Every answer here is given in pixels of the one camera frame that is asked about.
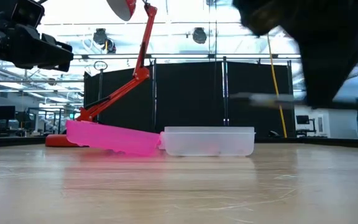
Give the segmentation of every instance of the red desk lamp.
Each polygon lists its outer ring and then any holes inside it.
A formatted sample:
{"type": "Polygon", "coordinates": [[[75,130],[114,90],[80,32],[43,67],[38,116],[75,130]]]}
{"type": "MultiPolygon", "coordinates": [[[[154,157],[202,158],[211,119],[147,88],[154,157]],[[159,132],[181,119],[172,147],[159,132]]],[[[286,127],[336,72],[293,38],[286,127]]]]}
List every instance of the red desk lamp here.
{"type": "MultiPolygon", "coordinates": [[[[116,13],[116,15],[123,21],[129,21],[135,11],[136,0],[107,0],[110,8],[116,13]]],[[[142,45],[140,46],[139,56],[137,58],[136,66],[133,73],[133,79],[116,90],[114,93],[111,93],[109,96],[98,100],[87,106],[88,109],[80,108],[80,115],[77,117],[77,121],[93,121],[97,115],[102,111],[112,105],[114,102],[122,98],[126,93],[131,91],[133,88],[141,84],[144,80],[148,79],[150,76],[150,71],[144,66],[145,55],[147,47],[149,46],[149,40],[154,24],[154,18],[157,13],[157,8],[151,6],[144,2],[144,9],[147,13],[148,20],[143,36],[142,45]]],[[[65,134],[50,134],[47,136],[45,145],[48,147],[75,147],[76,144],[73,144],[67,140],[65,134]]]]}

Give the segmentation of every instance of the clear plastic container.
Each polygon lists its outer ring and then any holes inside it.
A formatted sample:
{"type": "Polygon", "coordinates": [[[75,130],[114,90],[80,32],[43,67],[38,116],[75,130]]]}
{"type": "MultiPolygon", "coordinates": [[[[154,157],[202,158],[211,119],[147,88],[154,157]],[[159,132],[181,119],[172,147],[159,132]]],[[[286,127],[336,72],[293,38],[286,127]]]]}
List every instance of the clear plastic container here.
{"type": "Polygon", "coordinates": [[[166,127],[162,146],[172,156],[249,156],[254,151],[251,127],[166,127]]]}

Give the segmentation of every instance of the black partition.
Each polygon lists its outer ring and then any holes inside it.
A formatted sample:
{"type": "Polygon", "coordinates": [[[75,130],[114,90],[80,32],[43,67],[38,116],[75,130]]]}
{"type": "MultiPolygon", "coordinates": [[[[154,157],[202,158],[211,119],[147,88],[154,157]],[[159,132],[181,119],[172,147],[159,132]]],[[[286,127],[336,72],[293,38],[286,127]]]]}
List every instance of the black partition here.
{"type": "Polygon", "coordinates": [[[157,64],[156,74],[156,131],[224,125],[222,62],[157,64]]]}
{"type": "MultiPolygon", "coordinates": [[[[153,69],[150,66],[150,79],[117,100],[105,109],[99,117],[101,124],[130,128],[139,131],[154,132],[154,100],[153,100],[153,69]]],[[[118,88],[132,80],[133,69],[104,72],[102,98],[110,95],[118,88]]],[[[85,75],[84,104],[98,100],[99,74],[90,77],[85,75]]]]}
{"type": "MultiPolygon", "coordinates": [[[[289,66],[275,65],[275,76],[280,94],[293,94],[289,66]]],[[[270,65],[256,63],[227,63],[227,90],[235,93],[275,94],[270,65]]],[[[256,137],[264,138],[269,131],[283,136],[280,110],[256,108],[241,101],[228,99],[228,118],[230,126],[253,126],[256,137]]],[[[288,137],[295,137],[295,118],[293,110],[283,110],[288,137]]]]}

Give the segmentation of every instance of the table surface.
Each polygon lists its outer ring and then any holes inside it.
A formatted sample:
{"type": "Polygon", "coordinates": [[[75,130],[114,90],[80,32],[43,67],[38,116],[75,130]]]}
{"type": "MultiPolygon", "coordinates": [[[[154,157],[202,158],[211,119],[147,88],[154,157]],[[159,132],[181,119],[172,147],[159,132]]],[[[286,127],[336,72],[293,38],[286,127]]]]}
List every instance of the table surface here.
{"type": "Polygon", "coordinates": [[[249,158],[0,148],[0,223],[358,223],[358,149],[255,147],[249,158]]]}

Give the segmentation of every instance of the computer monitor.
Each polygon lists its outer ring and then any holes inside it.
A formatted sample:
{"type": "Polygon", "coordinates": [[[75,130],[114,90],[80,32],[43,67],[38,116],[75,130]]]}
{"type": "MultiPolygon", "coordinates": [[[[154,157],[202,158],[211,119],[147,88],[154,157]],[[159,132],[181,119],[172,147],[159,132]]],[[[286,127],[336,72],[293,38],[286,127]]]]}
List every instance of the computer monitor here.
{"type": "Polygon", "coordinates": [[[297,124],[310,124],[309,116],[308,115],[297,115],[296,123],[297,124]]]}
{"type": "Polygon", "coordinates": [[[15,119],[15,106],[0,106],[0,120],[15,119]]]}

